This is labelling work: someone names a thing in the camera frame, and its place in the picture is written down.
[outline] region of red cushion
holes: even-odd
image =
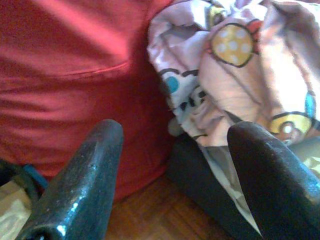
[[[147,28],[170,0],[13,0],[0,8],[0,158],[47,178],[92,127],[124,129],[116,198],[165,170],[171,113],[148,63]]]

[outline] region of wooden floor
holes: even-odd
[[[232,240],[164,176],[113,206],[106,240]]]

